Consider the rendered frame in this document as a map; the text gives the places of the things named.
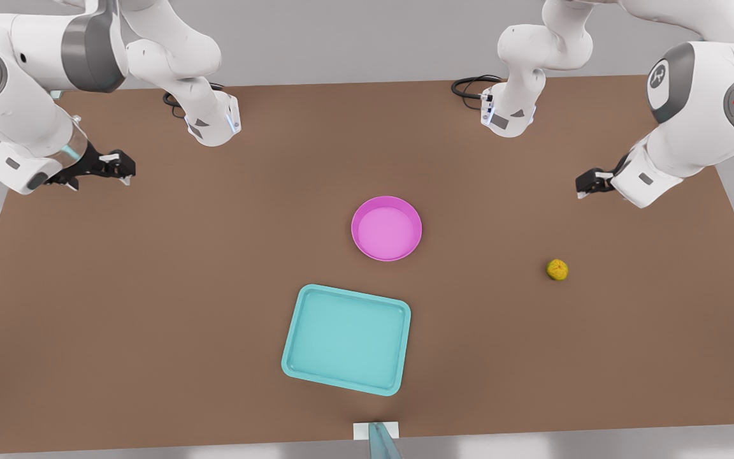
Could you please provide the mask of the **pink round plate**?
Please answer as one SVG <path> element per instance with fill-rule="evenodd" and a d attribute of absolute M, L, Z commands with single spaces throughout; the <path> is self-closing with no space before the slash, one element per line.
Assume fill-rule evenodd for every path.
<path fill-rule="evenodd" d="M 364 201 L 350 222 L 356 247 L 368 258 L 383 262 L 403 259 L 416 250 L 422 229 L 417 209 L 395 196 Z"/>

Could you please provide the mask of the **teal rectangular tray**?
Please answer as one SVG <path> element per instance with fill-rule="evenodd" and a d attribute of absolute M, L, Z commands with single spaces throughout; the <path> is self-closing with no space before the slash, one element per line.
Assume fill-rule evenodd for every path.
<path fill-rule="evenodd" d="M 401 386 L 412 311 L 383 296 L 308 284 L 282 355 L 289 377 L 391 397 Z"/>

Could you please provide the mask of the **white frame post foot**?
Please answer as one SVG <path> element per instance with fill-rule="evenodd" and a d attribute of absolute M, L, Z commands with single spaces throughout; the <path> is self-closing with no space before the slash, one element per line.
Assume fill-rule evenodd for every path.
<path fill-rule="evenodd" d="M 399 424 L 397 421 L 355 423 L 353 425 L 353 439 L 355 441 L 367 441 L 369 439 L 370 425 L 372 424 L 383 425 L 392 439 L 399 439 Z"/>

